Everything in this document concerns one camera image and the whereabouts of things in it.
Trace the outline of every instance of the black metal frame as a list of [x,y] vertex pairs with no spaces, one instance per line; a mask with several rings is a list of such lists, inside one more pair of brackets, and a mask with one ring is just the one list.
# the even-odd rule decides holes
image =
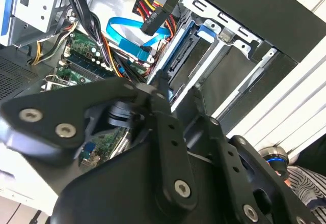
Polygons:
[[[156,80],[157,87],[167,87],[166,79]],[[245,206],[256,213],[255,223],[295,224],[297,217],[319,223],[243,137],[228,143],[215,119],[199,112],[201,129],[193,127],[208,155],[187,152],[182,126],[162,91],[139,87],[110,78],[1,106],[8,125],[2,141],[45,166],[70,164],[94,135],[132,128],[133,148],[71,182],[51,223],[252,223],[253,212],[246,213]],[[38,109],[43,118],[22,121],[19,112],[25,108]],[[74,125],[76,135],[56,135],[60,123]],[[188,185],[189,196],[176,191],[177,180]]]

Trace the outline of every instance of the screw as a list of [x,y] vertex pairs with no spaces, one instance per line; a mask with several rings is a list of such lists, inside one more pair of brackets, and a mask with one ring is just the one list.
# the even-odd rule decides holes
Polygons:
[[124,86],[130,90],[133,90],[133,86],[132,85],[129,85],[129,84],[124,84]]
[[76,134],[76,128],[73,125],[62,123],[56,127],[56,134],[59,137],[71,138]]
[[252,221],[257,222],[258,221],[258,215],[257,212],[254,210],[253,207],[250,205],[244,205],[243,211],[245,212],[245,215]]
[[37,122],[43,118],[42,112],[34,108],[26,108],[19,112],[19,118],[26,122]]
[[306,224],[306,222],[299,216],[296,217],[296,221],[298,224]]
[[216,119],[214,119],[213,117],[210,118],[210,121],[214,124],[214,125],[219,125],[218,121]]
[[174,183],[174,189],[183,198],[188,198],[191,194],[190,187],[182,180],[176,180]]
[[157,93],[158,97],[162,98],[162,99],[165,99],[164,95],[161,94],[161,93]]

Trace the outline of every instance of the gray metal panel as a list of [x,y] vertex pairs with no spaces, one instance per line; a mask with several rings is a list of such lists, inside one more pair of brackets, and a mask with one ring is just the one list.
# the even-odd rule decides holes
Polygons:
[[239,49],[232,47],[202,84],[206,113],[213,114],[254,67]]
[[[112,17],[124,17],[143,22],[140,16],[133,14],[133,9],[136,0],[93,0],[90,9],[98,16],[101,22],[101,28],[106,29],[107,22]],[[143,34],[135,28],[115,26],[115,29],[123,33],[127,39],[137,44],[143,44],[150,39],[149,36]]]
[[14,47],[0,50],[0,100],[4,102],[41,80],[53,70],[46,64],[26,66],[30,59]]

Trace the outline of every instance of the metal plate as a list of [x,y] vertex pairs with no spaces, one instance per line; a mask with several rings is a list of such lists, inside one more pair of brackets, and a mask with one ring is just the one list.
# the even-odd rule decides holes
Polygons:
[[14,0],[12,14],[29,25],[47,32],[56,14],[58,0],[29,0],[28,5]]
[[232,47],[202,84],[206,112],[211,115],[255,67]]
[[[131,11],[136,0],[93,0],[90,9],[98,16],[103,31],[106,29],[107,22],[112,17],[124,17],[143,22],[142,18]],[[151,37],[145,35],[141,30],[124,26],[115,26],[115,29],[130,41],[138,45],[148,41]]]
[[4,102],[22,92],[48,74],[52,68],[45,64],[24,65],[30,57],[14,47],[0,50],[0,100]]

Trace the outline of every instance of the yellow wire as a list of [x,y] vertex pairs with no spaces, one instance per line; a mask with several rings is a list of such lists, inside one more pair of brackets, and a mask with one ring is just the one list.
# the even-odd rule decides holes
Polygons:
[[155,8],[149,3],[149,1],[148,0],[144,0],[145,1],[145,3],[147,4],[147,6],[152,10],[152,11],[154,11],[155,10]]
[[161,7],[163,7],[162,4],[160,4],[158,1],[154,1],[157,5],[160,5]]
[[102,33],[102,37],[103,37],[103,39],[104,39],[104,44],[105,44],[105,46],[106,46],[106,48],[107,48],[107,50],[108,50],[108,55],[109,55],[109,58],[110,58],[110,63],[111,63],[111,65],[112,65],[112,67],[113,67],[115,73],[117,74],[118,77],[123,77],[123,75],[120,74],[118,68],[116,67],[116,64],[114,63],[114,60],[113,60],[113,57],[112,57],[112,54],[111,54],[110,47],[108,46],[108,42],[106,41],[106,38],[105,38],[105,36],[103,35],[103,33]]
[[39,41],[36,41],[36,56],[32,62],[32,65],[34,65],[35,63],[38,62],[38,60],[40,59],[40,56],[41,56],[41,44]]

